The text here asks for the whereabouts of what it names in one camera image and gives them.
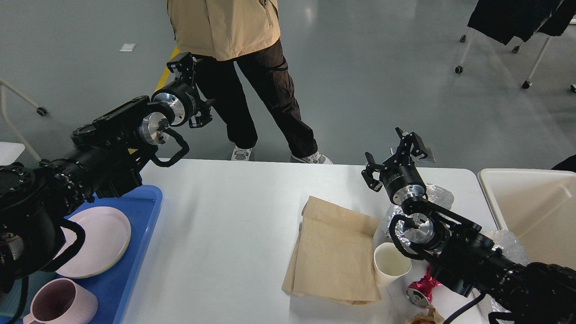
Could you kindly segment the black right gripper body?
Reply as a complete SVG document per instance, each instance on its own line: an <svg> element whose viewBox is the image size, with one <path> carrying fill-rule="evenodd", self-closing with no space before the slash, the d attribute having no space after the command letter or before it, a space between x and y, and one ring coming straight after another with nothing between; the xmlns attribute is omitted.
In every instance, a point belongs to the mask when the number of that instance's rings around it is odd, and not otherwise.
<svg viewBox="0 0 576 324"><path fill-rule="evenodd" d="M409 198L427 199L426 185L413 165L385 167L380 172L380 181L395 205L401 205Z"/></svg>

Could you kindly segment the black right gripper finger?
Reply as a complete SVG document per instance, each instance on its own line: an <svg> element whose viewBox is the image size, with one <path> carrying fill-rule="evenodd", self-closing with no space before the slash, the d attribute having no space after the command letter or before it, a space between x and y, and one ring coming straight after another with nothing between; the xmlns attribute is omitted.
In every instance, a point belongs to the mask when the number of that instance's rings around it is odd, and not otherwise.
<svg viewBox="0 0 576 324"><path fill-rule="evenodd" d="M375 178L373 174L375 172L383 172L383 170L387 169L387 160L382 162L382 164L377 164L371 153L365 152L364 154L367 163L365 169L361 172L362 177L369 189L372 189L374 192L379 192L384 187L383 181L380 180L380 178Z"/></svg>
<svg viewBox="0 0 576 324"><path fill-rule="evenodd" d="M416 167L416 162L426 159L429 156L429 150L423 143L422 138L415 132L404 132L401 128L395 127L395 131L400 138L395 153L390 157L391 167Z"/></svg>

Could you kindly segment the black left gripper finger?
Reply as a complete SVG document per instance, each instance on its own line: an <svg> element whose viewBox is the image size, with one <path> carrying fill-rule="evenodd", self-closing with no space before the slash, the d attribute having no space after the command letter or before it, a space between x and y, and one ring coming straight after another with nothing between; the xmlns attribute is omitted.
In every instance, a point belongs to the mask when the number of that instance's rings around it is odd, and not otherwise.
<svg viewBox="0 0 576 324"><path fill-rule="evenodd" d="M186 84L187 86L191 86L191 88L197 88L195 58L191 53L179 53L166 64L169 71L175 75L175 79L173 82L167 84L167 87Z"/></svg>
<svg viewBox="0 0 576 324"><path fill-rule="evenodd" d="M193 113L189 119L189 128L201 128L213 120L211 109L215 100L193 99Z"/></svg>

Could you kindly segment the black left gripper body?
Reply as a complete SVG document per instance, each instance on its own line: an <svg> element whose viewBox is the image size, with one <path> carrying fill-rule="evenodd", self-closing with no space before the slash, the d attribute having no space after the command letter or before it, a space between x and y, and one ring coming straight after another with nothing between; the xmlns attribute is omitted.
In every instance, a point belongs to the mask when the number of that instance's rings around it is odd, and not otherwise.
<svg viewBox="0 0 576 324"><path fill-rule="evenodd" d="M203 115L200 112L198 91L182 82L173 80L152 95L152 101L160 101L169 107L171 126L181 126L185 123L189 127L203 127Z"/></svg>

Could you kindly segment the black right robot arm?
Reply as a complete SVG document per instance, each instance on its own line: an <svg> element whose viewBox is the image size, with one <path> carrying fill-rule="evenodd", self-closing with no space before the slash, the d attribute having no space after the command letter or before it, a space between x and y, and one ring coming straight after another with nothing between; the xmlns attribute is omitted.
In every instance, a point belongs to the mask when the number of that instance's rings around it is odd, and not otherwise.
<svg viewBox="0 0 576 324"><path fill-rule="evenodd" d="M532 262L524 266L504 256L482 227L430 201L426 185L416 169L416 159L428 153L422 138L399 127L395 153L383 163L366 152L362 171L369 189L385 189L394 215L388 232L395 248L407 258L424 260L430 275L451 291L479 296L445 319L450 324L486 296L504 307L490 312L488 322L515 324L573 324L576 320L575 271L553 263Z"/></svg>

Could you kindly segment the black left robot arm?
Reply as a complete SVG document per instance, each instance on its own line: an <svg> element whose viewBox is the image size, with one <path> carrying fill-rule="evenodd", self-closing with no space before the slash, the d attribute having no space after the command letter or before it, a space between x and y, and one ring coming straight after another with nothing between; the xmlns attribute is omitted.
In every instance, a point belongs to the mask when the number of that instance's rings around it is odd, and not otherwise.
<svg viewBox="0 0 576 324"><path fill-rule="evenodd" d="M41 159L35 169L18 162L1 166L1 291L9 293L21 280L10 324L23 314L29 276L57 271L80 252L85 230L68 215L84 202L119 198L141 186L148 162L171 167L189 153L175 127L212 121L213 100L200 98L197 67L192 54L177 54L167 62L173 82L73 131L67 156Z"/></svg>

